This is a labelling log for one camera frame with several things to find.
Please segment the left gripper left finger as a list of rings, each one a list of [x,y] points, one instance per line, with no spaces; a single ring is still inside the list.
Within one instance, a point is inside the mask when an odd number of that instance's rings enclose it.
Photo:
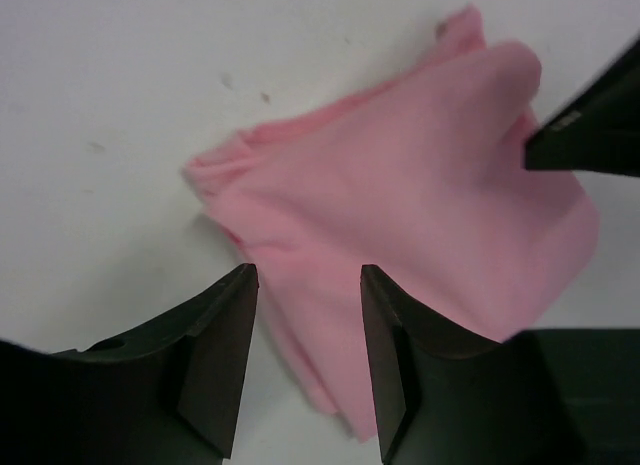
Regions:
[[[259,282],[243,264],[90,348],[1,345],[5,464],[220,464],[232,454]]]

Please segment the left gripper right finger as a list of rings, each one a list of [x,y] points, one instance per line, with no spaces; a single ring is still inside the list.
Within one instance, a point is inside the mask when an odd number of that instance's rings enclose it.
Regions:
[[[639,333],[526,330],[498,343],[379,267],[361,302],[385,464],[635,464]]]

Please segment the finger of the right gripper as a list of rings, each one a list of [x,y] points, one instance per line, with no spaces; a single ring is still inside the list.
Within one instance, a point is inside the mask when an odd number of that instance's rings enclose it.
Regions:
[[[639,41],[525,145],[530,171],[639,175]]]

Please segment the pink t shirt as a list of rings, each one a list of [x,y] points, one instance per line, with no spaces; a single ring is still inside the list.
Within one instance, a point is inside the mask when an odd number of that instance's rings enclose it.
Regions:
[[[412,70],[185,165],[205,214],[258,268],[264,319],[307,397],[362,441],[377,433],[363,266],[501,341],[594,253],[599,215],[577,178],[521,166],[540,76],[525,44],[487,44],[467,6]]]

